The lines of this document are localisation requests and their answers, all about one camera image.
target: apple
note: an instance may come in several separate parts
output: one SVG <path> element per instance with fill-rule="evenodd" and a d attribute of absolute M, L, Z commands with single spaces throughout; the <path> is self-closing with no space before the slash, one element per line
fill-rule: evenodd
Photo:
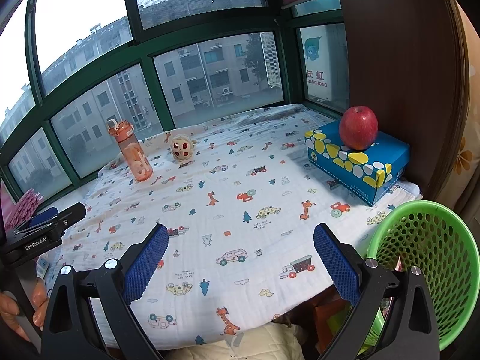
<path fill-rule="evenodd" d="M 350 107 L 340 120 L 338 132 L 345 145 L 354 150 L 365 150 L 377 138 L 377 117 L 365 105 Z"/>

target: green basket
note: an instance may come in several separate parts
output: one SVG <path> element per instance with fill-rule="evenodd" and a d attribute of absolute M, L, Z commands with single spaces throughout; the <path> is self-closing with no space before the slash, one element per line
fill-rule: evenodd
<path fill-rule="evenodd" d="M 416 200 L 395 208 L 378 226 L 367 252 L 388 269 L 419 266 L 433 300 L 440 350 L 467 324 L 479 294 L 480 259 L 469 228 L 453 211 Z M 384 318 L 377 313 L 367 344 L 375 344 Z"/>

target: tissue box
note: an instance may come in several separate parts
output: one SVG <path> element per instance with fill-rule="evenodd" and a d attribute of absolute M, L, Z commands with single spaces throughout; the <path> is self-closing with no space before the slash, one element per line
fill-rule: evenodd
<path fill-rule="evenodd" d="M 305 133 L 308 159 L 372 206 L 402 175 L 409 146 L 379 131 L 371 147 L 352 150 L 342 143 L 339 124 L 337 120 Z"/>

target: human hand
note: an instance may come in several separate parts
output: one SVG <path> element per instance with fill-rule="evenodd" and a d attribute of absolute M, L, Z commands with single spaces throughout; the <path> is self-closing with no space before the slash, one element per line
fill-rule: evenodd
<path fill-rule="evenodd" d="M 37 285 L 34 288 L 32 295 L 33 304 L 37 306 L 37 311 L 33 315 L 33 323 L 43 329 L 45 322 L 45 313 L 47 312 L 47 305 L 49 304 L 49 297 L 47 296 L 47 289 L 42 279 L 37 278 Z M 11 297 L 0 292 L 0 314 L 6 325 L 11 328 L 20 337 L 27 341 L 30 339 L 25 334 L 23 328 L 18 324 L 15 316 L 20 313 L 17 302 Z"/>

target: bed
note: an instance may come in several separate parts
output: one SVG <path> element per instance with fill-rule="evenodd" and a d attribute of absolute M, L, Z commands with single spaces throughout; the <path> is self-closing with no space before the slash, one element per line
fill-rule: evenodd
<path fill-rule="evenodd" d="M 158 349 L 241 335 L 310 299 L 332 284 L 313 246 L 318 223 L 364 254 L 377 224 L 420 196 L 417 186 L 399 181 L 368 207 L 314 168 L 304 132 L 330 121 L 284 105 L 143 140 L 153 175 L 136 182 L 121 157 L 99 172 L 86 218 L 69 229 L 52 262 L 48 288 L 63 265 L 98 268 L 162 223 L 169 246 L 131 304 Z M 197 142 L 182 164 L 169 152 L 177 134 Z M 106 344 L 115 347 L 101 304 L 93 306 Z"/>

